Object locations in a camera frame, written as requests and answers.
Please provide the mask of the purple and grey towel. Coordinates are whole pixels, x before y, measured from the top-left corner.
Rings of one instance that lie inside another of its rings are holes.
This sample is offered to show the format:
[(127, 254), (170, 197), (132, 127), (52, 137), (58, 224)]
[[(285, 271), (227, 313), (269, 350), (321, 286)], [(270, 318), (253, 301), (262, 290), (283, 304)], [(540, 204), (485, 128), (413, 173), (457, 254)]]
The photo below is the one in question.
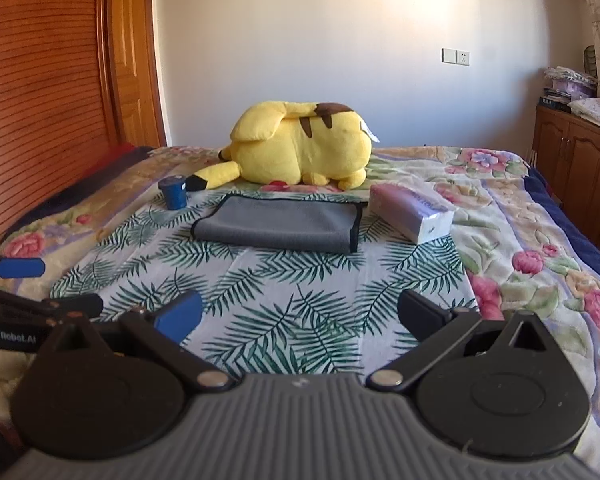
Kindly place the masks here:
[(365, 202), (230, 195), (190, 229), (194, 240), (290, 252), (358, 251)]

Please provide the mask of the floral bed blanket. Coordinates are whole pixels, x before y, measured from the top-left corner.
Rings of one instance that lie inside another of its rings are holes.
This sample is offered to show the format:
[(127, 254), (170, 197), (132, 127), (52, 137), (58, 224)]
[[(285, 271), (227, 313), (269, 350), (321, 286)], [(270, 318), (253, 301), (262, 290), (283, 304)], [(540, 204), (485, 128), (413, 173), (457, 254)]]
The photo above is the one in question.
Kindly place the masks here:
[[(76, 206), (27, 221), (6, 237), (0, 254), (41, 258), (46, 271), (40, 278), (0, 278), (0, 289), (55, 298), (53, 284), (134, 212), (162, 198), (160, 179), (217, 161), (206, 148), (159, 148)], [(486, 148), (384, 148), (370, 159), (367, 180), (421, 183), (452, 206), (449, 238), (485, 318), (521, 309), (542, 318), (590, 395), (592, 418), (577, 453), (600, 474), (600, 274), (524, 189), (529, 168), (515, 154)]]

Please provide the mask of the wooden slatted wardrobe door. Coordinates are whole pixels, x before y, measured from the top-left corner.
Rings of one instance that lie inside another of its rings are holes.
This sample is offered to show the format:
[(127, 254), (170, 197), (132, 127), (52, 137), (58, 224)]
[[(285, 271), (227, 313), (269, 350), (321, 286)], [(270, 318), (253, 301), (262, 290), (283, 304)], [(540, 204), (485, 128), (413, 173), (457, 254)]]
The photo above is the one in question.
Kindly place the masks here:
[(105, 0), (0, 0), (0, 239), (120, 140)]

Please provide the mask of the red cloth at bedside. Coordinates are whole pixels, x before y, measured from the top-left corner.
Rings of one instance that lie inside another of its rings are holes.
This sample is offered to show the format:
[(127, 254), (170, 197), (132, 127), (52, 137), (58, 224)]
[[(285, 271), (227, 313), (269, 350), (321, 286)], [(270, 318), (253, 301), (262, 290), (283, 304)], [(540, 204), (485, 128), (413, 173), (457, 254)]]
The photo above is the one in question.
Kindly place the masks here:
[(136, 146), (132, 143), (122, 143), (113, 148), (104, 158), (96, 162), (96, 164), (90, 169), (91, 172), (102, 170), (120, 159), (123, 155), (129, 154), (136, 149)]

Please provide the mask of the blue cylindrical container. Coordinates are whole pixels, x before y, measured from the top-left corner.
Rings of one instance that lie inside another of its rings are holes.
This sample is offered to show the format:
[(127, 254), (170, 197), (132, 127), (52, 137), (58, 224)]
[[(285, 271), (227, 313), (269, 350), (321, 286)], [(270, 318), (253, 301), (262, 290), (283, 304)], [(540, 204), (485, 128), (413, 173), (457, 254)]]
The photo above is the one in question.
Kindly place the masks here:
[(170, 176), (158, 182), (158, 189), (162, 193), (166, 208), (180, 210), (187, 205), (186, 177)]

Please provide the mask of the dark blue bed cover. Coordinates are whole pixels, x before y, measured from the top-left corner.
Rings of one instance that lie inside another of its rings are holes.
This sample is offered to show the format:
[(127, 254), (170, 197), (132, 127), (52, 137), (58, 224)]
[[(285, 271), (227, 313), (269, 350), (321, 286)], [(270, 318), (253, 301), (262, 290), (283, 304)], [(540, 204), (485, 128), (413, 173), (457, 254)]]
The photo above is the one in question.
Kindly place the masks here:
[(547, 182), (538, 170), (531, 167), (524, 177), (524, 189), (532, 200), (541, 205), (550, 218), (565, 232), (574, 252), (597, 274), (600, 274), (600, 250), (567, 218), (547, 191)]

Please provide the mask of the palm leaf print sheet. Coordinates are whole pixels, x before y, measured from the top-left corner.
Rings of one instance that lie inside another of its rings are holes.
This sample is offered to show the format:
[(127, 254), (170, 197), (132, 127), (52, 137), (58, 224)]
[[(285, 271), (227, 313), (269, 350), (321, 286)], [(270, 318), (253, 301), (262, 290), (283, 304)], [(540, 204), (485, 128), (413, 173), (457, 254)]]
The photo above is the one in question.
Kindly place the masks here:
[(414, 348), (401, 325), (405, 289), (443, 309), (475, 309), (476, 298), (449, 237), (413, 245), (364, 214), (350, 256), (245, 248), (194, 240), (192, 224), (221, 192), (170, 211), (156, 198), (134, 212), (53, 284), (64, 298), (94, 292), (106, 321), (134, 307), (156, 310), (186, 290), (204, 315), (184, 347), (232, 376), (354, 373), (366, 376)]

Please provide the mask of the pink tissue pack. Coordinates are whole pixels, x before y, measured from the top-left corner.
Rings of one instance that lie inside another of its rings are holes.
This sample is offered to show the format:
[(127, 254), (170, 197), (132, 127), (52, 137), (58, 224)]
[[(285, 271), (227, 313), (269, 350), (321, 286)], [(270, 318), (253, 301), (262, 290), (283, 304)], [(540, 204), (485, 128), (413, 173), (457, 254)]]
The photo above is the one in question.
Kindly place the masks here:
[(454, 210), (414, 188), (381, 183), (370, 187), (370, 211), (410, 242), (421, 245), (450, 235)]

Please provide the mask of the wooden sideboard cabinet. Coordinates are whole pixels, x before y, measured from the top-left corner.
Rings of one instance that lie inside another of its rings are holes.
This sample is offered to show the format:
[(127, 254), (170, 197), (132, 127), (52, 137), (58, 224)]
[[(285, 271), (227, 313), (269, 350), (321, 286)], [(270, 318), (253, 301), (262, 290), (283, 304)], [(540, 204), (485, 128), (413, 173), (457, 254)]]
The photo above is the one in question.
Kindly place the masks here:
[(562, 211), (600, 250), (600, 127), (540, 105), (532, 150)]

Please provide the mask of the wooden panel door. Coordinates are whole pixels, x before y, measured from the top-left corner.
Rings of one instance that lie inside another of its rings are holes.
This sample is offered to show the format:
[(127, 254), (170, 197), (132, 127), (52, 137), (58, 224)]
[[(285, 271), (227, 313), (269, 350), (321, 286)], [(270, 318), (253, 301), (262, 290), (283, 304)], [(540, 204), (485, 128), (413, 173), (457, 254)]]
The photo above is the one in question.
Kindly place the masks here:
[(106, 0), (109, 65), (118, 130), (124, 142), (166, 145), (152, 0)]

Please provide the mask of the white folded cloth bundle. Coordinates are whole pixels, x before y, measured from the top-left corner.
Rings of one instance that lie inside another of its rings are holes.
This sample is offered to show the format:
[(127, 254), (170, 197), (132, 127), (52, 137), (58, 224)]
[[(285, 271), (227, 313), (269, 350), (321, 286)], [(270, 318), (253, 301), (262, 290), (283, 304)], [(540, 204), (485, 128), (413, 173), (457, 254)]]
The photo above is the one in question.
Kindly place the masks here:
[(571, 113), (600, 127), (600, 98), (587, 98), (569, 103)]

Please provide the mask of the yellow Pikachu plush toy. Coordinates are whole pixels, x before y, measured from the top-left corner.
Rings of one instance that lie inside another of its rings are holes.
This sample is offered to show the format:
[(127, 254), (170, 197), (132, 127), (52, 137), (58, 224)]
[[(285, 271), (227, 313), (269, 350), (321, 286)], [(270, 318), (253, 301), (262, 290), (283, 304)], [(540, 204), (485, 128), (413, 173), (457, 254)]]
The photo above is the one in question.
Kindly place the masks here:
[(185, 189), (252, 183), (325, 186), (343, 191), (366, 180), (378, 137), (355, 110), (339, 103), (266, 101), (249, 107), (230, 133), (220, 161), (186, 178)]

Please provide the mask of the stack of folded linens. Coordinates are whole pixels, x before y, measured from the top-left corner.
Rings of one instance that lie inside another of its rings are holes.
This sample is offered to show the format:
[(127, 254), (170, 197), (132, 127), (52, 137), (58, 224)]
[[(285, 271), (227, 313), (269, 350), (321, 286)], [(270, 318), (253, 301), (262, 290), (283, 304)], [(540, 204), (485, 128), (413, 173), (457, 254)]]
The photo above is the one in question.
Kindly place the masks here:
[(544, 78), (546, 83), (539, 104), (551, 110), (570, 114), (571, 102), (597, 96), (596, 79), (577, 70), (562, 66), (547, 67)]

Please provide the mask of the white wall switch plate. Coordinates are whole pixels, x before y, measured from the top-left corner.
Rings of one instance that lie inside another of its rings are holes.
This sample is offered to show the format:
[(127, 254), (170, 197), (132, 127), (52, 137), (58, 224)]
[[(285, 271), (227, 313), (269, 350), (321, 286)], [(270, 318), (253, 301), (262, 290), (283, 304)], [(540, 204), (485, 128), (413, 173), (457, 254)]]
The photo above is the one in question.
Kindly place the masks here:
[(469, 66), (470, 54), (468, 51), (443, 48), (441, 50), (441, 61), (445, 64)]

